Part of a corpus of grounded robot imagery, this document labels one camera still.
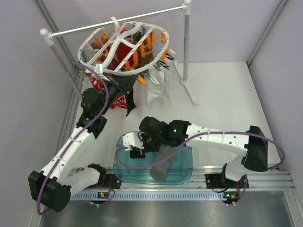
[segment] metal rod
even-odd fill
[[[269,32],[271,31],[273,25],[275,24],[275,22],[277,21],[279,15],[281,14],[282,10],[285,8],[286,4],[287,4],[288,0],[281,0],[280,4],[278,5],[274,15],[272,16],[271,20],[269,21],[268,25],[266,26],[265,31],[262,33],[262,36],[259,38],[257,45],[254,48],[254,51],[252,52],[248,62],[247,62],[247,66],[249,67],[252,63],[252,61],[254,60],[256,54],[259,52],[259,50],[261,49],[262,44],[264,43],[266,37],[268,36]]]
[[[131,20],[135,20],[135,19],[140,19],[140,18],[145,18],[145,17],[152,17],[152,16],[155,16],[155,15],[174,12],[174,11],[179,11],[179,10],[183,10],[183,6],[178,6],[178,7],[174,7],[174,8],[170,8],[170,9],[164,9],[164,10],[160,10],[160,11],[156,11],[156,12],[152,12],[152,13],[145,13],[145,14],[141,14],[141,15],[137,15],[137,16],[133,16],[133,17],[126,17],[126,18],[123,18],[123,19],[119,19],[117,21],[119,23],[122,23],[122,22],[127,22],[127,21],[131,21]],[[99,27],[105,27],[105,26],[109,26],[109,25],[113,25],[113,24],[114,24],[113,21],[108,21],[108,22],[104,22],[104,23],[100,23],[100,24],[95,24],[95,25],[90,25],[90,26],[85,26],[85,27],[79,27],[79,28],[75,28],[75,29],[67,30],[67,31],[63,31],[63,32],[51,33],[51,36],[53,38],[57,38],[57,37],[60,37],[60,36],[70,35],[70,34],[74,34],[74,33],[77,33],[77,32],[84,32],[84,31],[96,29],[96,28],[99,28]]]
[[[34,0],[34,3],[36,4],[37,8],[39,9],[42,16],[45,18],[46,22],[48,23],[50,29],[52,32],[59,31],[57,25],[55,24],[53,18],[51,17],[50,13],[48,12],[43,0]],[[62,39],[62,37],[58,38],[58,44],[63,49],[66,57],[68,58],[71,66],[76,62],[73,58],[70,50],[68,49],[65,41]]]
[[[51,50],[53,51],[56,59],[58,60],[58,62],[60,63],[65,75],[67,76],[67,79],[71,82],[72,87],[74,88],[74,90],[76,91],[76,94],[78,95],[79,99],[82,100],[82,94],[81,91],[79,90],[77,84],[75,83],[75,81],[72,78],[71,73],[69,72],[67,66],[65,65],[63,59],[61,58],[57,48],[55,47],[55,45],[51,45],[50,46]]]
[[[188,82],[187,71],[188,71],[188,48],[189,48],[189,15],[185,15],[184,25],[184,65],[183,65],[183,83]]]

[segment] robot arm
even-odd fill
[[[116,77],[112,75],[110,77],[107,82],[109,99],[103,114],[106,113],[119,94],[127,95],[130,93],[136,79],[137,76]],[[89,165],[78,174],[68,176],[75,161],[95,141],[107,122],[105,117],[100,116],[74,139],[100,113],[105,105],[105,90],[99,92],[94,88],[88,88],[83,92],[82,98],[83,113],[68,141],[39,173],[33,171],[28,177],[32,198],[37,200],[42,184],[46,176],[50,174],[42,192],[41,203],[57,212],[64,209],[71,196],[97,183],[103,186],[106,178],[106,169],[96,164]]]
[[[153,117],[145,117],[139,129],[142,132],[140,135],[142,138],[139,138],[135,132],[123,136],[124,146],[129,147],[131,153],[153,152],[163,145],[178,147],[187,138],[198,133],[222,131],[179,120],[166,124]],[[261,129],[256,126],[251,126],[249,132],[264,136]],[[237,154],[237,157],[223,168],[225,177],[232,181],[239,181],[248,172],[267,171],[267,143],[262,139],[245,135],[208,134],[193,138],[187,143],[187,146],[192,145],[218,148]]]

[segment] blue plastic tub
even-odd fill
[[[122,137],[117,142],[116,149],[123,147]],[[132,166],[147,166],[153,163],[155,152],[145,154],[145,158],[130,158],[130,151],[120,151],[118,158],[122,162]],[[165,181],[156,181],[150,175],[150,169],[130,169],[114,161],[114,172],[122,182],[180,185],[185,183],[193,172],[193,158],[191,147],[183,147],[175,154],[176,161],[171,163]]]

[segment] white floor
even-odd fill
[[[98,139],[80,157],[74,167],[86,167],[91,163],[108,168],[113,166],[118,138],[128,131],[138,131],[141,120],[153,116],[169,123],[186,120],[194,124],[225,131],[246,131],[250,125],[260,127],[266,137],[272,138],[250,72],[245,62],[190,63],[189,79],[200,105],[193,106],[186,91],[179,83],[173,69],[171,99],[154,99],[150,106],[144,104],[144,85],[134,86],[134,102],[137,105],[128,117],[125,109],[110,109],[105,117],[107,124]],[[76,121],[82,109],[77,112]],[[223,165],[232,161],[233,153],[210,148],[193,148],[194,166]],[[268,163],[280,161],[273,145],[268,147]]]

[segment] blue clothespin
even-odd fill
[[[81,51],[81,57],[82,57],[82,60],[83,60],[84,62],[88,62],[88,61],[87,61],[86,54],[85,54],[85,52],[84,52],[83,50]]]
[[[158,70],[158,71],[161,71],[161,69],[160,69],[160,62],[159,61],[157,61],[157,63],[156,64],[154,64],[153,65],[155,68],[156,68],[156,70]]]
[[[136,32],[136,38],[138,38],[139,37],[139,33],[138,32]]]
[[[146,78],[150,78],[151,77],[151,74],[150,74],[150,71],[149,70],[146,70],[146,73],[142,73],[144,75],[144,77]]]
[[[143,32],[143,34],[146,33],[146,29],[145,29],[145,27],[143,25],[142,25],[142,32]]]

